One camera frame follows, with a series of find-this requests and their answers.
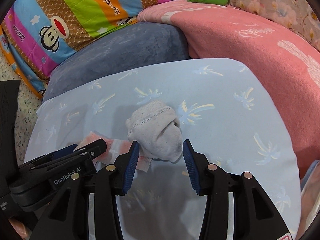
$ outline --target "silver bolt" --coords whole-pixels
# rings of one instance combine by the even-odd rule
[[[208,165],[208,169],[209,169],[210,171],[215,171],[215,170],[217,169],[217,165],[215,165],[215,164],[209,164],[209,165]]]
[[[113,164],[110,164],[106,167],[107,171],[114,171],[116,169],[116,166],[114,166]]]
[[[247,178],[247,179],[251,179],[251,178],[252,178],[252,174],[251,174],[250,172],[245,172],[245,173],[243,174],[243,176],[244,176],[245,178]]]
[[[80,175],[79,173],[74,173],[71,175],[71,179],[75,180],[75,179],[79,179]]]

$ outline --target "speckled floor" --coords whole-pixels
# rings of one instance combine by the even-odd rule
[[[19,79],[0,51],[0,81]],[[18,165],[23,163],[32,130],[36,124],[36,111],[41,101],[21,82],[18,95],[18,112],[15,125],[15,143]]]

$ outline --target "pink blanket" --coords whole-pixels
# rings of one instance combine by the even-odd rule
[[[287,28],[233,7],[176,0],[143,10],[138,21],[180,28],[192,58],[246,64],[273,99],[303,176],[320,159],[320,53]]]

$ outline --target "ironing board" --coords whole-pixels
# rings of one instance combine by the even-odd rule
[[[125,120],[151,100],[176,111],[183,140],[189,139],[209,162],[226,172],[253,173],[295,237],[300,181],[290,136],[258,79],[232,59],[145,66],[52,98],[37,111],[25,161],[79,143],[90,131],[127,140]],[[193,191],[183,158],[176,163],[153,160],[148,172],[136,171],[128,194],[117,198],[124,239],[196,240],[205,202]]]

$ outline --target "colorful striped blanket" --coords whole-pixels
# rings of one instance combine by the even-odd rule
[[[171,0],[16,0],[2,23],[9,40],[2,45],[11,45],[6,53],[13,55],[15,67],[41,97],[61,62],[96,39],[134,24],[143,9],[167,1]],[[39,81],[43,87],[34,85]]]

